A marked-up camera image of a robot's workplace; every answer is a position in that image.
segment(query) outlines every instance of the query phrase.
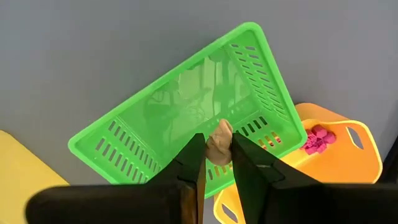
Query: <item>pink object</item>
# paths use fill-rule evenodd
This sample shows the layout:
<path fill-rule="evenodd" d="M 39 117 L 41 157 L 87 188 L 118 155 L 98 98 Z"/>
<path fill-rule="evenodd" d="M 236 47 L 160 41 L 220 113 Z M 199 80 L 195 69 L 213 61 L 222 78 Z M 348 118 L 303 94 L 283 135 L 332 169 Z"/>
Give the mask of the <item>pink object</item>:
<path fill-rule="evenodd" d="M 312 132 L 314 133 L 314 135 L 316 135 L 316 137 L 318 138 L 323 138 L 328 134 L 328 130 L 326 130 L 324 127 L 318 125 L 315 125 L 312 128 Z"/>
<path fill-rule="evenodd" d="M 326 145 L 325 143 L 322 143 L 322 144 L 318 147 L 317 151 L 318 151 L 319 153 L 323 153 L 323 151 L 324 151 L 326 148 L 327 148 L 327 145 Z"/>
<path fill-rule="evenodd" d="M 310 148 L 308 148 L 308 149 L 305 149 L 305 152 L 308 154 L 308 155 L 311 155 L 311 154 L 314 154 L 314 153 L 316 153 L 317 152 L 317 147 L 316 146 L 312 146 L 312 147 L 310 147 Z"/>
<path fill-rule="evenodd" d="M 332 132 L 328 131 L 325 137 L 323 137 L 323 141 L 327 144 L 333 144 L 336 141 L 336 135 Z"/>
<path fill-rule="evenodd" d="M 307 132 L 308 138 L 302 148 L 307 149 L 312 147 L 312 145 L 317 141 L 317 137 L 312 133 L 311 130 L 305 130 Z"/>

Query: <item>basket handle hole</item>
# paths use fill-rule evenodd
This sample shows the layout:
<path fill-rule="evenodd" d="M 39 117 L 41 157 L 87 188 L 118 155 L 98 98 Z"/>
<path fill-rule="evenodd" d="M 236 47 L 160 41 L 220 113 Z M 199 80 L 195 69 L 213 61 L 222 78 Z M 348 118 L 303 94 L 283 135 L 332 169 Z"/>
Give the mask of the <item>basket handle hole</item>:
<path fill-rule="evenodd" d="M 234 222 L 238 223 L 238 218 L 236 217 L 235 213 L 232 212 L 231 209 L 229 209 L 224 204 L 222 204 L 221 206 L 223 207 L 223 212 L 225 213 L 225 215 L 230 217 L 230 219 L 232 219 Z"/>
<path fill-rule="evenodd" d="M 353 144 L 354 144 L 356 147 L 358 147 L 358 148 L 360 148 L 360 149 L 363 149 L 363 145 L 362 145 L 362 142 L 361 142 L 361 138 L 359 138 L 358 133 L 357 133 L 354 129 L 349 128 L 349 127 L 347 127 L 347 132 L 348 132 L 348 134 L 349 134 L 349 136 L 350 136 L 351 141 L 353 142 Z"/>

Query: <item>yellow surface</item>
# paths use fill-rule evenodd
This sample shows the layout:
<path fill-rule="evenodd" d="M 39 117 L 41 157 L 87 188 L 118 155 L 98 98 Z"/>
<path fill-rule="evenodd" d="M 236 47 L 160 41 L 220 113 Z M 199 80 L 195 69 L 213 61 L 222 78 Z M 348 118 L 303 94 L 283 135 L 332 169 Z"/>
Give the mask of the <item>yellow surface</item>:
<path fill-rule="evenodd" d="M 25 204 L 36 192 L 67 185 L 11 135 L 0 131 L 0 223 L 25 223 Z"/>
<path fill-rule="evenodd" d="M 336 134 L 336 142 L 321 154 L 309 156 L 304 150 L 296 150 L 282 158 L 290 166 L 319 180 L 332 183 L 375 183 L 382 171 L 382 162 L 372 134 L 365 124 L 352 121 L 342 115 L 311 103 L 296 105 L 305 129 L 320 124 Z M 347 128 L 355 130 L 363 149 L 355 145 Z M 236 185 L 215 195 L 214 214 L 223 224 L 236 224 L 223 211 L 229 208 L 243 224 L 244 216 Z"/>

